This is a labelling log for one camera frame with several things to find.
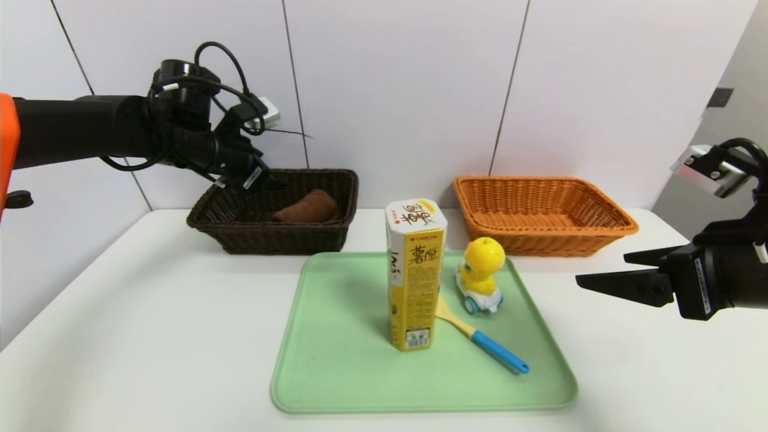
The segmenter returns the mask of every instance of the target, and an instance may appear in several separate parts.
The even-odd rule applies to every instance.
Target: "white label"
[[[428,328],[406,331],[406,348],[426,347],[427,345],[429,345]]]
[[[400,234],[445,229],[448,225],[437,204],[425,198],[394,201],[386,206],[385,213],[389,229]]]
[[[696,266],[696,276],[699,277],[699,289],[701,290],[701,300],[704,302],[704,313],[709,314],[712,311],[710,306],[710,296],[707,290],[707,280],[704,279],[704,269],[701,267],[701,258],[694,260]]]
[[[389,274],[389,284],[394,287],[401,287],[405,275],[402,273],[402,265],[405,260],[405,244],[401,234],[392,233],[389,226],[386,229],[387,242],[387,271]]]
[[[253,170],[252,173],[248,176],[248,178],[243,183],[243,189],[248,189],[253,184],[253,182],[261,175],[261,172],[264,171],[261,169],[261,167],[256,167],[255,170]]]

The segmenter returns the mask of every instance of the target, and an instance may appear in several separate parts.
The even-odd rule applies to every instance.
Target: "toy car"
[[[504,296],[493,274],[504,267],[506,259],[504,248],[492,238],[481,237],[467,244],[464,259],[456,269],[456,284],[464,294],[464,308],[470,315],[498,311]]]

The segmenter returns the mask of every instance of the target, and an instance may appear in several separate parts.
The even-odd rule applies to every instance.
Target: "yellow snack box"
[[[426,349],[435,338],[448,221],[425,198],[395,201],[385,212],[392,344],[401,351]]]

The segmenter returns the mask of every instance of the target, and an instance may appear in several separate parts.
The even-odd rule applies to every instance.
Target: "barcode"
[[[406,348],[425,347],[429,344],[429,339],[415,339],[406,342]]]
[[[406,331],[406,348],[426,347],[429,345],[429,329],[416,328]]]

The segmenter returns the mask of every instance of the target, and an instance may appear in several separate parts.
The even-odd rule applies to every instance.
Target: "brown wicker basket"
[[[187,224],[215,238],[230,254],[311,255],[340,251],[357,209],[357,174],[350,170],[275,169],[280,185],[242,192],[211,186],[187,217]],[[313,189],[327,192],[340,218],[322,224],[288,224],[272,215]]]
[[[494,238],[511,255],[587,257],[639,229],[578,178],[460,177],[454,189],[470,237]]]

